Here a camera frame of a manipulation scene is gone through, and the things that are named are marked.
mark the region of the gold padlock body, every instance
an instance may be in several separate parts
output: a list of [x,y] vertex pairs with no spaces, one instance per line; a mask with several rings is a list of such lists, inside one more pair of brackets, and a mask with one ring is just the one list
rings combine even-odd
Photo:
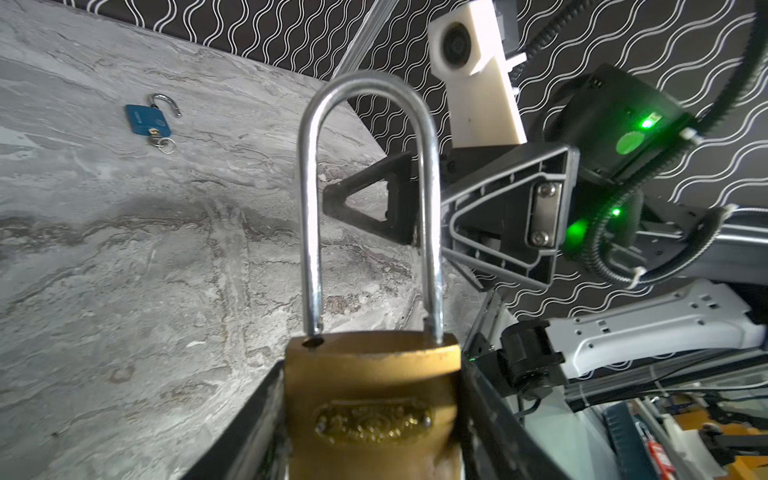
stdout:
[[330,333],[286,349],[291,480],[458,480],[454,432],[461,349],[422,332]]

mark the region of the blue padlock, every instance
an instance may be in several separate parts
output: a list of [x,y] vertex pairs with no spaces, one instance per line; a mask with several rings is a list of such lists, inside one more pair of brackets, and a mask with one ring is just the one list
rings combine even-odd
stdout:
[[154,103],[155,99],[165,100],[174,109],[176,116],[181,116],[181,110],[173,98],[165,94],[152,94],[149,96],[149,107],[146,105],[125,105],[125,114],[128,116],[128,123],[131,124],[131,131],[146,137],[155,135],[170,137],[170,127],[165,120],[163,111]]

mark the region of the brass padlock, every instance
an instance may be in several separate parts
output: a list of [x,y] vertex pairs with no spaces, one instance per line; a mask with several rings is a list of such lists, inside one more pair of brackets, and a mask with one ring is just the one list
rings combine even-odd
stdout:
[[[381,94],[414,124],[419,144],[424,332],[322,334],[317,138],[347,98]],[[458,480],[455,433],[461,349],[442,328],[440,185],[435,125],[424,100],[394,75],[361,71],[315,95],[299,132],[304,326],[286,349],[289,474],[303,478]]]

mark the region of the gray marble surface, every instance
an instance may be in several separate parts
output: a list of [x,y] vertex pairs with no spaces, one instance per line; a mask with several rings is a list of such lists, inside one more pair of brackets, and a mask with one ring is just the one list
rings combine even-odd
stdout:
[[[320,81],[53,2],[0,6],[0,477],[178,478],[301,332],[294,151]],[[124,116],[153,91],[184,113],[161,105],[172,155]],[[382,156],[343,105],[321,183]],[[415,254],[322,228],[326,328],[417,326]],[[446,277],[465,334],[478,295]]]

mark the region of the green circular sticker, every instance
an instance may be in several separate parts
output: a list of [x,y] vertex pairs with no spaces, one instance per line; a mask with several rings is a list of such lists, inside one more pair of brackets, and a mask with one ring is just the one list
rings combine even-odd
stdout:
[[626,155],[633,152],[637,147],[640,147],[645,140],[645,135],[639,131],[628,131],[626,134],[621,135],[619,141],[616,142],[616,152],[621,155]]

